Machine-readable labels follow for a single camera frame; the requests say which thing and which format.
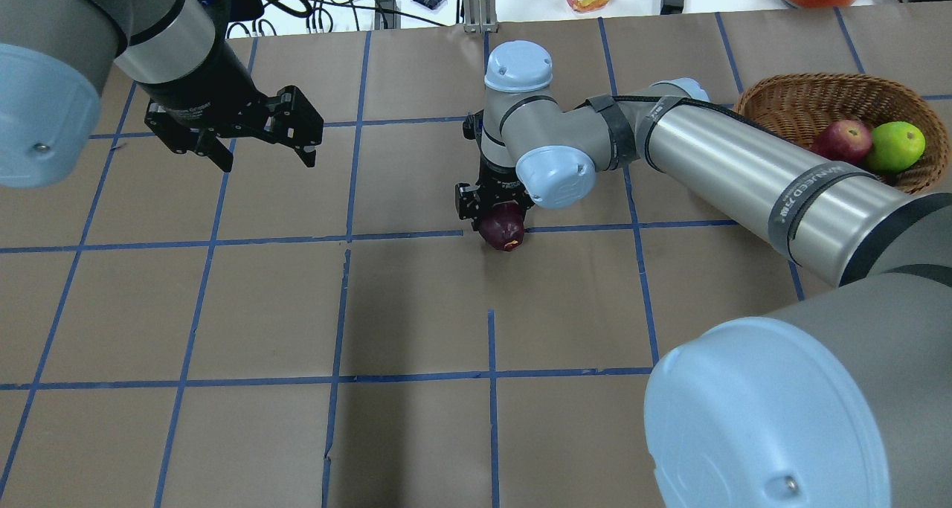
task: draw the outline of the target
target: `brown basket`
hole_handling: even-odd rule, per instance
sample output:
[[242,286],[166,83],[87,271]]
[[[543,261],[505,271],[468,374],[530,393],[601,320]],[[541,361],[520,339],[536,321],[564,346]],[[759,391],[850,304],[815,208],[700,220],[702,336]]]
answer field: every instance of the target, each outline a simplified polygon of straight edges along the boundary
[[942,178],[949,162],[949,135],[939,116],[914,91],[866,74],[782,74],[765,78],[741,95],[735,111],[802,147],[839,119],[870,128],[907,121],[925,136],[925,153],[912,168],[883,182],[917,193]]

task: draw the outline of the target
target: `tiled surface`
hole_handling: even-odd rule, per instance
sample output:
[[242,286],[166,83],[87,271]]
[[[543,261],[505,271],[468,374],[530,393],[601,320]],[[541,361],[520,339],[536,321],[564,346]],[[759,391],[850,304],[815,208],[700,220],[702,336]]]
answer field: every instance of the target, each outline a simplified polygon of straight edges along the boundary
[[21,506],[147,506],[176,391],[44,390],[0,499]]
[[[950,9],[843,11],[866,70],[946,122]],[[855,70],[830,12],[501,30],[490,46],[551,51],[568,108],[613,81],[690,75],[732,103],[772,71]],[[130,89],[113,75],[76,172],[0,190],[0,507],[660,506],[647,373],[796,301],[786,261],[643,164],[487,249],[452,205],[477,175],[459,116],[483,107],[483,37],[459,27],[234,46],[262,91],[300,86],[329,121],[316,168],[251,140],[227,177],[171,155],[134,134],[141,91],[110,155]]]
[[188,389],[162,505],[319,504],[328,398],[315,385]]
[[735,12],[721,19],[745,88],[775,74],[857,71],[833,10]]
[[661,508],[645,444],[646,382],[501,379],[500,505]]
[[0,256],[0,383],[33,381],[74,257]]
[[486,380],[340,391],[327,505],[492,506]]

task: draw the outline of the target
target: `apple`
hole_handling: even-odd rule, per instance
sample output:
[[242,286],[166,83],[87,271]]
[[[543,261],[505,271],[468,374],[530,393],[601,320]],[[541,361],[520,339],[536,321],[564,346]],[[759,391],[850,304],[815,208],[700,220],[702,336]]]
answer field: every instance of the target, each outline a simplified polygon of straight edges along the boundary
[[500,203],[489,211],[479,224],[479,234],[487,244],[502,251],[515,250],[526,236],[523,213],[512,201]]
[[873,148],[873,138],[861,121],[840,119],[830,123],[813,140],[810,151],[829,160],[842,160],[856,165]]

